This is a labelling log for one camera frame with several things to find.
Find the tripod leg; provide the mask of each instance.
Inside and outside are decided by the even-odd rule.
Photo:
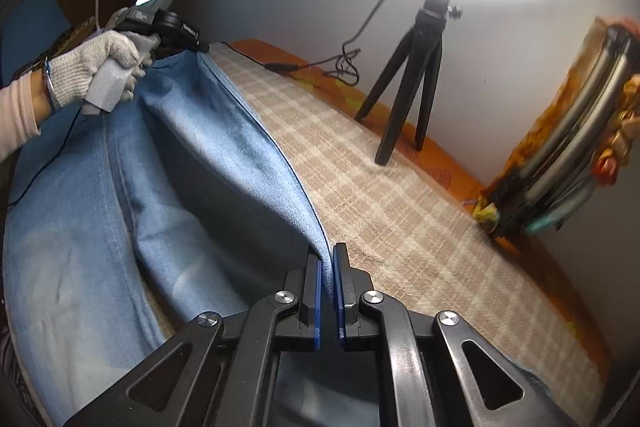
[[[398,95],[396,95],[394,107],[391,108],[391,115],[389,115],[385,133],[376,153],[376,163],[378,165],[386,165],[389,158],[391,158],[391,153],[394,151],[406,117],[418,92],[418,87],[420,87],[420,81],[427,63],[437,44],[438,40],[434,38],[431,32],[415,31],[414,42],[400,82]]]
[[[438,41],[438,45],[431,55],[427,69],[424,72],[420,114],[418,115],[418,125],[415,128],[415,148],[418,151],[422,150],[424,138],[427,136],[427,127],[429,126],[429,119],[431,118],[431,109],[433,108],[433,98],[436,94],[436,86],[438,85],[441,61],[442,39]]]
[[[362,103],[362,107],[356,113],[356,121],[361,121],[363,118],[366,118],[373,106],[376,105],[376,102],[380,96],[382,96],[382,93],[385,92],[386,86],[388,86],[391,80],[393,80],[393,77],[398,73],[398,70],[408,57],[413,40],[414,29],[411,28],[404,37],[402,37],[402,40],[398,44],[394,54],[391,55],[385,69],[380,74],[379,79],[374,84],[365,101]]]

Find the metal bolt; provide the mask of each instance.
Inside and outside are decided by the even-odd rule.
[[[279,302],[280,304],[289,304],[296,299],[296,296],[290,291],[282,290],[276,293],[274,299],[276,299],[276,302]]]
[[[462,17],[462,8],[460,6],[449,6],[448,10],[452,19],[460,19]]]
[[[220,317],[214,312],[204,312],[198,315],[198,324],[203,328],[213,327],[218,323],[219,320]]]
[[[380,304],[380,302],[382,302],[384,298],[385,298],[385,294],[377,290],[369,290],[364,294],[364,299],[369,304]]]
[[[460,317],[456,312],[444,311],[438,314],[438,320],[445,326],[455,326],[460,322]]]

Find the beige checkered fabric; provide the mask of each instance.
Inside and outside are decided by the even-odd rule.
[[[470,216],[379,139],[312,93],[222,44],[209,53],[238,86],[294,166],[330,242],[377,289],[412,310],[453,309],[507,356],[532,369],[578,423],[602,385],[594,363],[545,295],[504,259]]]

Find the bracelet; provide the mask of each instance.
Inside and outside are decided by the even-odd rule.
[[[49,65],[49,59],[45,58],[42,63],[42,76],[44,77],[47,90],[49,91],[49,99],[51,100],[51,107],[53,112],[57,112],[62,109],[62,106],[58,102],[56,95],[53,91],[53,84],[51,84],[51,66]]]

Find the gloved hand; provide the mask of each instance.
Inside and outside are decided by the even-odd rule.
[[[133,98],[137,78],[145,76],[143,64],[133,42],[115,31],[107,31],[90,39],[76,49],[49,61],[54,103],[65,107],[84,99],[96,71],[108,57],[115,58],[123,68],[134,68],[122,99]]]

